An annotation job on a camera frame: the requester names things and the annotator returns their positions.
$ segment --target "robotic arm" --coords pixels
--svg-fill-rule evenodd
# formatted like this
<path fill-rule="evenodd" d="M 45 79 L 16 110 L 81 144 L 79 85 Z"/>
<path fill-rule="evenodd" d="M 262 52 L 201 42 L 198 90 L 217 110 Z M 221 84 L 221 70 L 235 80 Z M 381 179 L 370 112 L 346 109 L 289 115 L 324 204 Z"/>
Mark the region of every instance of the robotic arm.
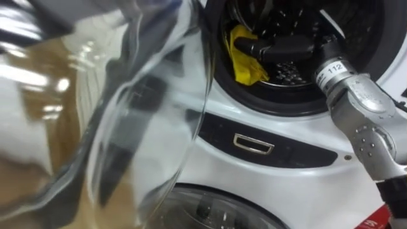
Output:
<path fill-rule="evenodd" d="M 392 213 L 393 229 L 407 228 L 407 119 L 369 74 L 359 74 L 335 38 L 315 50 L 314 80 L 332 120 L 354 149 Z"/>

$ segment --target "yellow cloth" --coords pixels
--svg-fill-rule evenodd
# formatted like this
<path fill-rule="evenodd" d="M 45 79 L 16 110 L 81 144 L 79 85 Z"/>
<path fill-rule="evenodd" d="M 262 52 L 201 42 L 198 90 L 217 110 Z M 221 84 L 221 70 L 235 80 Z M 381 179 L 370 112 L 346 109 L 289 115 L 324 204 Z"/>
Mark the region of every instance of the yellow cloth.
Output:
<path fill-rule="evenodd" d="M 226 41 L 226 45 L 233 62 L 235 80 L 248 86 L 257 81 L 268 81 L 269 77 L 259 62 L 236 49 L 234 42 L 239 37 L 257 39 L 257 36 L 253 35 L 243 25 L 237 25 L 230 32 L 230 40 L 229 42 Z"/>

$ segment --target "washing machine door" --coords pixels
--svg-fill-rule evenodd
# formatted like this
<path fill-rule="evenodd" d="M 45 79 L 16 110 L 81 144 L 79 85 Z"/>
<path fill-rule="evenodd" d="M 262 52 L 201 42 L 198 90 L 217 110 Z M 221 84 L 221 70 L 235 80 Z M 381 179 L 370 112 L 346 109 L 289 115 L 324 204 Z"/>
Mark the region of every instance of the washing machine door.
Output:
<path fill-rule="evenodd" d="M 264 209 L 222 191 L 176 186 L 150 221 L 154 229 L 285 229 Z"/>

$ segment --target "washing machine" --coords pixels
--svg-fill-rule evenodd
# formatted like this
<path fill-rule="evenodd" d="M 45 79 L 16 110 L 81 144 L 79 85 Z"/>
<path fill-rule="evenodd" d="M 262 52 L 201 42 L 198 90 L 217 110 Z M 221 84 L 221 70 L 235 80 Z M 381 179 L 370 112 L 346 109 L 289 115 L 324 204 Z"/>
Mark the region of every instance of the washing machine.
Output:
<path fill-rule="evenodd" d="M 191 155 L 160 209 L 162 222 L 178 228 L 355 228 L 383 204 L 374 182 L 309 76 L 281 64 L 271 75 L 278 70 L 285 76 L 249 87 L 235 82 L 223 46 L 230 2 L 203 2 L 216 46 L 215 81 Z M 407 2 L 332 1 L 324 10 L 343 31 L 356 69 L 406 100 Z"/>

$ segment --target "door handle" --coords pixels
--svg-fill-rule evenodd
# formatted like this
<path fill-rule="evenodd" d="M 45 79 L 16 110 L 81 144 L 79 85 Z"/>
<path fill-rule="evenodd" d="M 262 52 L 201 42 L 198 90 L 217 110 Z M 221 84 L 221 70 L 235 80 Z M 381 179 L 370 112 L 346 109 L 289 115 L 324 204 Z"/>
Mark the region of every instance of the door handle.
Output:
<path fill-rule="evenodd" d="M 254 144 L 257 144 L 259 146 L 263 146 L 263 147 L 265 147 L 266 150 L 255 149 L 255 148 L 250 147 L 250 146 L 245 146 L 242 143 L 238 142 L 239 139 L 247 141 L 247 142 L 251 142 L 251 143 L 254 143 Z M 251 137 L 247 137 L 247 136 L 244 136 L 242 134 L 235 134 L 235 137 L 233 138 L 233 144 L 236 147 L 239 147 L 239 148 L 244 149 L 246 151 L 249 151 L 251 153 L 257 153 L 257 154 L 260 154 L 260 155 L 269 155 L 274 149 L 273 144 L 263 142 L 263 141 L 260 141 L 260 140 L 257 140 L 257 139 L 251 138 Z"/>

